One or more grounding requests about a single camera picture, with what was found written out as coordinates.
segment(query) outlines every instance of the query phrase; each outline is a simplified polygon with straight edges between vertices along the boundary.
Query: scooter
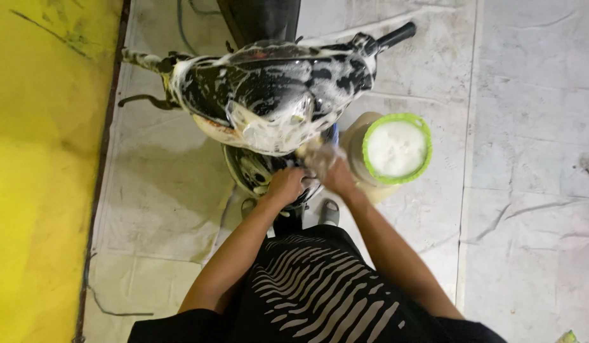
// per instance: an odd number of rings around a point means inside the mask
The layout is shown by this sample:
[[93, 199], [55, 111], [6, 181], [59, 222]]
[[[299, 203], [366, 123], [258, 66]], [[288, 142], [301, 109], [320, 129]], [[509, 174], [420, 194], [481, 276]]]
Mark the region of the scooter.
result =
[[[268, 20], [267, 30], [250, 26], [253, 33], [246, 35], [239, 27], [250, 17], [238, 23], [229, 7], [238, 3], [219, 0], [235, 41], [243, 45], [237, 52], [193, 56], [171, 51], [159, 58], [123, 49], [123, 62], [161, 75], [165, 99], [135, 95], [118, 105], [147, 99], [163, 110], [187, 111], [209, 137], [222, 143], [236, 183], [258, 198], [277, 170], [303, 166], [294, 153], [301, 145], [318, 137], [338, 143], [336, 121], [353, 100], [373, 88], [377, 55], [415, 35], [416, 27], [407, 23], [377, 40], [361, 32], [348, 43], [301, 46], [295, 43], [298, 10], [297, 16], [281, 17], [282, 28], [279, 21]], [[256, 38], [264, 39], [249, 42]], [[284, 208], [274, 222], [276, 235], [302, 228], [306, 202], [319, 190], [319, 183], [311, 183]]]

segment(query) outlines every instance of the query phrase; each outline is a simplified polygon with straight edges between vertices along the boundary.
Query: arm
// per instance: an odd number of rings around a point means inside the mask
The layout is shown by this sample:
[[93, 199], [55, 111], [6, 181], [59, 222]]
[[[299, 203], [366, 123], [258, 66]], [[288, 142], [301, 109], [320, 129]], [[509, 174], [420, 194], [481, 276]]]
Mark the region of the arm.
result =
[[229, 235], [201, 270], [187, 292], [178, 313], [205, 308], [222, 313], [237, 283], [252, 267], [268, 228], [282, 208], [302, 193], [304, 170], [286, 168], [272, 178], [269, 191]]
[[378, 272], [431, 315], [464, 319], [424, 261], [356, 187], [345, 160], [335, 161], [323, 183], [344, 200]]

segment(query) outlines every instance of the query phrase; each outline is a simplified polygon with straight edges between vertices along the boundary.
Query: hand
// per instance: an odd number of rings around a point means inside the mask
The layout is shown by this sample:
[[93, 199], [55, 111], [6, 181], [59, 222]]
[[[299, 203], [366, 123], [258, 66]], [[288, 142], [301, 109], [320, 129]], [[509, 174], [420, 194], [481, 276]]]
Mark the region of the hand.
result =
[[329, 168], [322, 184], [341, 198], [356, 190], [356, 182], [347, 168], [347, 160], [338, 157]]
[[278, 170], [271, 178], [269, 190], [264, 197], [270, 198], [281, 207], [294, 202], [301, 193], [303, 185], [301, 180], [306, 175], [303, 168], [284, 168]]

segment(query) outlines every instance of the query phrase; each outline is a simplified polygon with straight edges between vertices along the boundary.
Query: forearm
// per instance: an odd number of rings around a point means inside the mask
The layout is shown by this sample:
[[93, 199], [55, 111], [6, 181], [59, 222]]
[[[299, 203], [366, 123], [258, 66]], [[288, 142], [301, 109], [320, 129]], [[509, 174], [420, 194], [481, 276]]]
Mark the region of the forearm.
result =
[[234, 285], [253, 265], [260, 246], [282, 206], [269, 198], [257, 206], [229, 235], [189, 289], [180, 312], [207, 308], [221, 313]]
[[367, 196], [355, 189], [343, 196], [377, 271], [434, 316], [462, 318], [419, 255], [394, 230]]

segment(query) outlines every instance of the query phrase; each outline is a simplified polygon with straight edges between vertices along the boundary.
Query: soap foam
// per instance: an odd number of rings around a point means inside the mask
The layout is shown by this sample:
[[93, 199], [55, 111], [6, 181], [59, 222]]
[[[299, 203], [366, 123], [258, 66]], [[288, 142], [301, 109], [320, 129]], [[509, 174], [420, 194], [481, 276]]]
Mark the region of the soap foam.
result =
[[392, 121], [375, 128], [367, 143], [367, 156], [381, 176], [401, 177], [417, 170], [426, 158], [426, 138], [406, 121]]

